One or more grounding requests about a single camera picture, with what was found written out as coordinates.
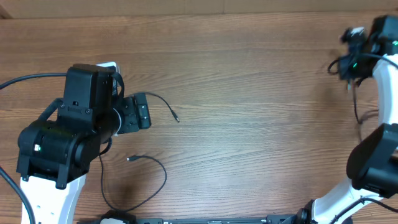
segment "cable connector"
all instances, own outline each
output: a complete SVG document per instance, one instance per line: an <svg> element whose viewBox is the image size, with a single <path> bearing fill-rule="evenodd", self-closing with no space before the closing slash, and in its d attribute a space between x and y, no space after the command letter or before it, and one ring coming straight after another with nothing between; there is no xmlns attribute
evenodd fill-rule
<svg viewBox="0 0 398 224"><path fill-rule="evenodd" d="M174 112L174 110L172 110L172 115L174 117L174 119L179 123L180 122L180 118L178 118L177 114Z"/></svg>
<svg viewBox="0 0 398 224"><path fill-rule="evenodd" d="M132 162L132 161L136 161L137 159L140 159L140 158L142 158L142 157L141 156L130 156L127 158L127 161Z"/></svg>

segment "wire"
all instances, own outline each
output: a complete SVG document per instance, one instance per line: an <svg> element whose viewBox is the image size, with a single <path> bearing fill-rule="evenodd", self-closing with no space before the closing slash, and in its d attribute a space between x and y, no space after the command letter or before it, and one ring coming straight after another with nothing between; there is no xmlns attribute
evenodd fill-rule
<svg viewBox="0 0 398 224"><path fill-rule="evenodd" d="M356 100L357 100L356 99L356 84L355 84L354 80L351 82L351 86L353 88L353 103L354 103L355 119L358 124L362 125L363 122L359 120L359 116L358 116L358 106L357 106L357 102L356 102Z"/></svg>
<svg viewBox="0 0 398 224"><path fill-rule="evenodd" d="M39 116L39 120L46 121L50 116L58 109L58 106L62 103L62 98L56 98Z"/></svg>
<svg viewBox="0 0 398 224"><path fill-rule="evenodd" d="M172 107L169 105L169 103L168 103L163 97L159 96L158 94L151 93L151 92L146 92L146 91L144 91L144 92L138 92L138 93L143 93L143 94L150 95L150 96L156 96L156 97L158 97L159 99L163 100L163 102L167 105L167 107L169 108L170 112L172 113L174 119L175 119L178 123L180 122L180 118L178 118L177 114L174 112L174 110L172 109Z"/></svg>
<svg viewBox="0 0 398 224"><path fill-rule="evenodd" d="M361 119L359 119L359 121L361 122L361 124L358 124L358 138L359 138L359 142L362 142L362 124L367 121L370 118L379 116L379 110L369 110L367 112L365 112Z"/></svg>
<svg viewBox="0 0 398 224"><path fill-rule="evenodd" d="M25 75L23 77L18 77L15 78L13 80L9 80L3 84L0 85L0 90L2 90L3 88L16 83L16 82L20 82L20 81L24 81L24 80L28 80L31 78L42 78L42 77L64 77L66 76L66 73L41 73L41 74L33 74L33 75Z"/></svg>
<svg viewBox="0 0 398 224"><path fill-rule="evenodd" d="M104 150L102 150L102 152L99 153L99 155L101 156L101 155L107 153L111 149L111 146L112 146L112 138L109 138L108 145L106 146L106 148Z"/></svg>
<svg viewBox="0 0 398 224"><path fill-rule="evenodd" d="M390 60L390 59L388 59L386 57L383 57L383 56L380 56L380 55L376 55L376 54L367 54L367 53L361 53L361 54L359 54L359 56L360 57L378 58L380 60L385 60L386 62L388 62L392 66L394 66L396 69L398 69L398 65L395 62L393 62L392 60Z"/></svg>
<svg viewBox="0 0 398 224"><path fill-rule="evenodd" d="M111 140L111 139L109 139L109 140L110 140L110 141L108 142L108 145L106 146L106 149L104 149L104 151L107 150L108 148L110 148L111 145L112 145L112 140ZM103 161L102 161L102 158L101 158L101 154L100 154L98 157L99 157L99 161L100 161L100 163L101 163L101 193L102 193L102 197L104 198L105 203L106 203L110 208L112 208L113 210L115 210L115 211L117 211L117 212L126 213L126 212L130 212L130 211L132 211L132 210L134 210L134 209L140 207L140 206L143 205L144 203L148 202L151 198L155 197L155 196L163 189L164 185L166 184L166 181L167 181L167 172L166 172L166 168L163 166L163 164L162 164L160 161L158 161L157 159L155 159L155 158L153 158L153 157L151 157L151 156L131 156L131 157L128 157L128 158L127 158L127 161L131 161L131 162L132 162L132 161L135 161L135 160L137 160L137 159L141 159L141 158L152 159L153 161L157 162L157 163L163 168L163 171L164 171L164 182L163 182L162 186L160 186L160 188L159 188L154 194L152 194L149 198L145 199L143 202L139 203L138 205L136 205L136 206L134 206L134 207L132 207L132 208L129 208L129 209L127 209L127 210L121 210L121 209L115 208L114 206L112 206L112 205L108 202L108 200L107 200L106 197L105 197L105 193L104 193L104 181L103 181L103 179L104 179L104 164L103 164Z"/></svg>
<svg viewBox="0 0 398 224"><path fill-rule="evenodd" d="M331 74L331 75L336 75L336 74L338 74L338 70L335 71L335 72L332 72L332 71L331 71L331 68L335 65L335 63L337 63L337 62L339 62L339 61L340 61L340 59L338 58L338 59L336 59L336 60L334 60L334 61L331 62L331 64L330 64L329 67L328 67L328 73L329 73L329 74Z"/></svg>
<svg viewBox="0 0 398 224"><path fill-rule="evenodd" d="M363 204L364 204L365 201L374 202L374 203L376 203L376 204L382 206L383 208L386 208L386 209L388 209L388 210L390 210L390 211L392 211L392 212L398 213L398 209L392 208L392 207L386 205L385 203L379 202L378 200L375 200L375 199L373 199L373 198L361 198L361 199L355 201L353 204L351 204L349 207L347 207L347 208L344 209L343 211L341 211L338 215L336 215L336 217L331 221L330 224L336 223L336 222L339 220L339 218L341 218L344 214L346 214L347 212L349 212L351 209L353 209L355 206L359 205L360 203L363 203Z"/></svg>
<svg viewBox="0 0 398 224"><path fill-rule="evenodd" d="M29 203L25 193L18 187L18 185L11 179L11 177L6 173L6 171L0 166L0 174L6 180L6 182L12 187L12 189L18 194L19 198L22 200L22 203L25 205L27 214L29 216L29 221L31 224L36 224L35 215L32 209L32 206Z"/></svg>

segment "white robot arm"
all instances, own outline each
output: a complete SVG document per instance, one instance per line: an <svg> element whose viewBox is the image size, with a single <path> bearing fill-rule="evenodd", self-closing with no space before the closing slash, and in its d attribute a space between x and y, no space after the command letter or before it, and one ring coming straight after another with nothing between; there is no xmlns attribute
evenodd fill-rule
<svg viewBox="0 0 398 224"><path fill-rule="evenodd" d="M398 54L385 57L398 64ZM376 80L379 90L379 124L398 123L398 69L387 61L379 60L374 67L373 78ZM312 220L315 220L318 224L329 224L337 214L363 197L382 199L379 194L372 191L354 189L351 179L346 177L333 190L314 201ZM342 223L369 203L371 202L358 204L335 223Z"/></svg>
<svg viewBox="0 0 398 224"><path fill-rule="evenodd" d="M76 204L85 181L86 175L83 175L60 190L55 187L55 181L30 177L29 181L23 181L21 178L20 187L29 199L36 224L72 224ZM24 205L22 205L21 223L30 224Z"/></svg>

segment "wood grain surface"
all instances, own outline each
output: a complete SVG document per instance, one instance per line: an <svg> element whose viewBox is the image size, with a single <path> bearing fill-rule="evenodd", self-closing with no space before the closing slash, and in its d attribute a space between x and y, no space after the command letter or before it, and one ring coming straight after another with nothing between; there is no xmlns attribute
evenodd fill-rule
<svg viewBox="0 0 398 224"><path fill-rule="evenodd" d="M21 75L65 72L74 63L116 61L127 93L153 91L180 116L149 96L152 127L114 138L103 156L105 191L138 217L264 217L296 213L345 177L358 144L352 97L326 74L346 47L338 36L384 12L319 12L220 16L97 17L0 21L0 83ZM27 80L0 91L0 164L16 173L17 138L56 97L64 78ZM366 80L359 111L377 108ZM377 118L363 127L377 127ZM100 162L91 163L75 220L108 211L100 192ZM18 223L21 201L0 180L0 223ZM398 207L397 199L385 200ZM398 215L370 205L355 223L397 223Z"/></svg>
<svg viewBox="0 0 398 224"><path fill-rule="evenodd" d="M0 0L7 18L391 11L397 0Z"/></svg>

